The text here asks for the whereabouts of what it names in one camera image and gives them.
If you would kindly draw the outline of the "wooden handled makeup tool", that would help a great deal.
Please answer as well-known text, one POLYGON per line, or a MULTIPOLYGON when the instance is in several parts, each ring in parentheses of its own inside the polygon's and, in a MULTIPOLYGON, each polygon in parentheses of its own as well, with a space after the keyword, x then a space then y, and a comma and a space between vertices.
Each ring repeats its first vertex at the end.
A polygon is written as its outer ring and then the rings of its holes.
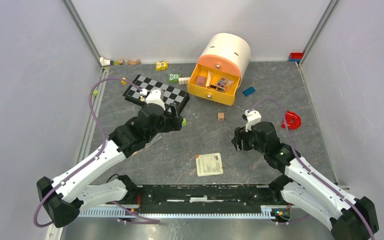
POLYGON ((205 82, 205 87, 208 88, 211 84, 211 80, 213 77, 213 73, 211 71, 207 72, 207 77, 206 77, 206 82, 205 82))

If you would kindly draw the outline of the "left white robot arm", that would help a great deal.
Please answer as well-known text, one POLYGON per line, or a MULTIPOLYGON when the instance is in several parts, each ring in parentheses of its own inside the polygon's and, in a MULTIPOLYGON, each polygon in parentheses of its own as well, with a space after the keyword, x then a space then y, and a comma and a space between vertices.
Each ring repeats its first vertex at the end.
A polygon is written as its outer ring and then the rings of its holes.
POLYGON ((36 182, 40 203, 33 216, 35 226, 46 227, 46 224, 38 223, 41 208, 45 209, 51 224, 62 228, 88 208, 111 201, 133 203, 137 190, 121 180, 89 185, 109 168, 143 149, 157 134, 181 130, 182 121, 183 117, 174 103, 165 107, 156 103, 145 104, 137 116, 116 127, 97 150, 73 168, 53 179, 40 178, 36 182))

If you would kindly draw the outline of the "colourful eyeshadow palette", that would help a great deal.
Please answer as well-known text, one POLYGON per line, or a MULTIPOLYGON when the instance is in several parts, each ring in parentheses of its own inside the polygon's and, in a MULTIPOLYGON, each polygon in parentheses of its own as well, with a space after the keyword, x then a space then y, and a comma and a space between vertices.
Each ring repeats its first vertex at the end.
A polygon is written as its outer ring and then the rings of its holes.
POLYGON ((228 78, 222 76, 217 81, 216 85, 217 86, 223 86, 226 89, 226 91, 228 91, 234 83, 235 83, 234 80, 231 80, 231 79, 228 79, 228 78))

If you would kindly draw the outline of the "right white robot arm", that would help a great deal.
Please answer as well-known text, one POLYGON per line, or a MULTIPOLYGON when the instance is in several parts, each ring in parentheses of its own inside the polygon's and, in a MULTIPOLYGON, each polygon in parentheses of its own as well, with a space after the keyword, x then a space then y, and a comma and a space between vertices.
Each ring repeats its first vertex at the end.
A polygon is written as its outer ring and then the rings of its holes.
POLYGON ((237 151, 255 150, 281 172, 269 199, 295 205, 322 223, 335 240, 373 240, 379 231, 374 203, 357 198, 322 176, 291 145, 283 143, 270 122, 237 127, 231 140, 237 151))

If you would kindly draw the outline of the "pink blush palette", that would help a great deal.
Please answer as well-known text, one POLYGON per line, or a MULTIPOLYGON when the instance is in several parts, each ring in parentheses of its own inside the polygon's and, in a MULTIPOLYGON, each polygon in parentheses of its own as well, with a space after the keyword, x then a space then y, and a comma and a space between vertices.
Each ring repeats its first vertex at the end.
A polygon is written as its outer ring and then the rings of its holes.
POLYGON ((205 87, 206 86, 206 82, 207 82, 207 78, 204 77, 204 76, 198 76, 196 78, 196 82, 195 84, 199 87, 205 87))

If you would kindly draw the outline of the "orange top drawer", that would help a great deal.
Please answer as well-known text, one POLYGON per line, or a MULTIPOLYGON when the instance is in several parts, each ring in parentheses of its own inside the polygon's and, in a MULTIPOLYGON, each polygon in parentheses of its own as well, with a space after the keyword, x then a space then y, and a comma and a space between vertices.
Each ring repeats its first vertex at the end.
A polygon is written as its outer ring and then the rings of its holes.
POLYGON ((226 73, 236 77, 242 77, 242 72, 240 68, 234 62, 218 55, 202 55, 198 58, 197 64, 202 65, 204 67, 208 67, 213 70, 221 71, 222 73, 226 73))

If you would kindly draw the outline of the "white paper sachet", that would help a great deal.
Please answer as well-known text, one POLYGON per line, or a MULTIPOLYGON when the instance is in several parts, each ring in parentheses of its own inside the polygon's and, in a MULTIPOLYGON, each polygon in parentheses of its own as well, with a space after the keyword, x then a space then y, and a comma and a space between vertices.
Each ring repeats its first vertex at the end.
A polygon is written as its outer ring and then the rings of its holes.
POLYGON ((221 175, 224 173, 221 154, 209 153, 195 156, 198 177, 221 175))

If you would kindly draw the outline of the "cream round drawer cabinet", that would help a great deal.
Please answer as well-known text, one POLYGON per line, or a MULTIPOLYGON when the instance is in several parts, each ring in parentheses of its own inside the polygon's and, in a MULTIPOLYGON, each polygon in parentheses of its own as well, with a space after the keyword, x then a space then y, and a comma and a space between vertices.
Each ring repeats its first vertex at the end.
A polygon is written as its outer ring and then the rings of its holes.
POLYGON ((234 62, 242 72, 242 80, 250 62, 251 48, 237 35, 217 33, 210 39, 200 56, 203 55, 217 55, 234 62))

